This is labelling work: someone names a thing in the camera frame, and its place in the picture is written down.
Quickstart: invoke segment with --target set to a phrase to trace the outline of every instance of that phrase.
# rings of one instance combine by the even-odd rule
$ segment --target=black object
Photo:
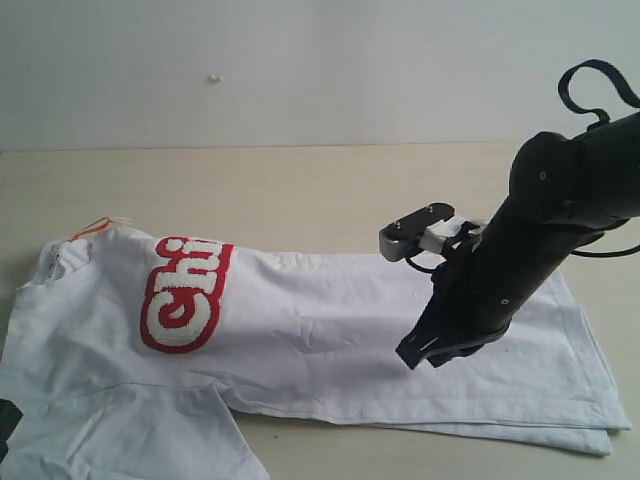
[[[541,132],[519,150],[509,195],[482,235],[461,242],[432,274],[433,296],[396,352],[414,369],[423,359],[439,367],[501,338],[513,315],[572,253],[609,258],[619,252],[576,250],[640,216],[640,113],[613,123],[602,109],[571,100],[569,81],[582,67],[611,79],[621,98],[640,99],[612,65],[588,60],[563,75],[558,91],[576,113],[599,121],[573,139]]]
[[[0,399],[0,463],[7,455],[7,440],[20,423],[22,412],[12,402]]]

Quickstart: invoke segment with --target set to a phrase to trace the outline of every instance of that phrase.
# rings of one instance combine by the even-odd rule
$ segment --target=beige table surface
[[[376,252],[378,230],[432,201],[489,217],[515,144],[144,150],[0,155],[0,320],[43,244],[105,215],[152,235],[223,239],[265,250]],[[599,249],[640,242],[631,222]],[[637,258],[569,259],[631,421],[640,419]],[[275,480],[638,479],[640,436],[622,432],[595,459],[445,435],[238,415]]]

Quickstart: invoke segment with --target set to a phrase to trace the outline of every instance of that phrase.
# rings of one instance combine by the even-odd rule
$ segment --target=white wall
[[[638,0],[0,0],[0,149],[573,134],[592,119],[560,75],[598,57],[640,91],[638,18]]]

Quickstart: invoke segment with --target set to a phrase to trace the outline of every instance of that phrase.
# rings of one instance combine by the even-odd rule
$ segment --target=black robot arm
[[[603,110],[578,107],[568,84],[582,67],[605,73],[621,98],[640,108],[640,99],[606,62],[589,60],[565,73],[558,86],[563,102],[576,113],[595,113],[598,123],[573,139],[542,132],[521,147],[512,165],[509,195],[491,221],[480,234],[456,239],[457,247],[443,253],[446,261],[433,271],[433,295],[396,349],[410,368],[425,358],[438,367],[498,340],[513,315],[570,254],[605,257],[640,250],[577,250],[640,216],[640,113],[610,123]],[[434,207],[426,210],[433,212]],[[414,223],[419,212],[412,214]],[[412,232],[405,228],[409,217],[381,231],[383,254],[390,245],[396,250],[405,245],[406,258],[421,251],[416,247],[420,226]]]

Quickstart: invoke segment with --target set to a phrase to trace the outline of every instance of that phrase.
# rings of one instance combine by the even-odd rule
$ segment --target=black strap
[[[575,103],[571,98],[571,95],[569,95],[569,82],[571,82],[573,75],[578,70],[584,67],[593,68],[605,74],[607,78],[611,80],[611,83],[615,87],[618,95],[624,103],[634,108],[640,108],[640,98],[638,98],[633,90],[631,90],[631,87],[625,80],[624,76],[616,67],[608,62],[597,59],[591,59],[582,62],[580,65],[576,65],[575,67],[565,72],[565,74],[558,82],[558,93],[560,94],[562,103],[564,103],[564,105],[572,112],[580,114],[594,113],[598,116],[598,122],[594,123],[593,125],[589,125],[587,130],[592,130],[594,128],[601,127],[602,125],[606,125],[607,123],[609,123],[610,117],[609,114],[602,108],[582,108],[577,103]]]

